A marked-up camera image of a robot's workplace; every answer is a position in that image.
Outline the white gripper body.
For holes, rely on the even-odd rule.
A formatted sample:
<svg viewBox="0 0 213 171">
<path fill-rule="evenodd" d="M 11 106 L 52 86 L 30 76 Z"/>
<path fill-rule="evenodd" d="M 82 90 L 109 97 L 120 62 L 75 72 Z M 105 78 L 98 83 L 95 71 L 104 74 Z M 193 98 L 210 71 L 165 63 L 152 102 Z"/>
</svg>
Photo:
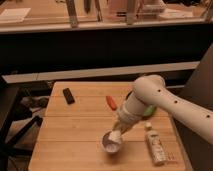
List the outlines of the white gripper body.
<svg viewBox="0 0 213 171">
<path fill-rule="evenodd" d="M 129 131 L 142 119 L 146 109 L 147 105 L 137 99 L 134 93 L 131 93 L 117 109 L 117 121 L 113 130 L 119 130 L 121 133 Z"/>
</svg>

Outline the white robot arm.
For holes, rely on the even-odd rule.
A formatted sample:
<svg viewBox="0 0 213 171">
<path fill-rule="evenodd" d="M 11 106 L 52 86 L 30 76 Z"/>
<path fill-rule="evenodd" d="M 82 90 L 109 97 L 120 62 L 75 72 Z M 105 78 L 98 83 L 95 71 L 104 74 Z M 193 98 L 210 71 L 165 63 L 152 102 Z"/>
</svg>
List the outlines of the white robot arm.
<svg viewBox="0 0 213 171">
<path fill-rule="evenodd" d="M 160 75 L 142 76 L 132 83 L 132 92 L 117 109 L 118 120 L 114 130 L 124 133 L 131 129 L 142 119 L 150 106 L 170 113 L 213 145 L 213 111 L 171 93 Z"/>
</svg>

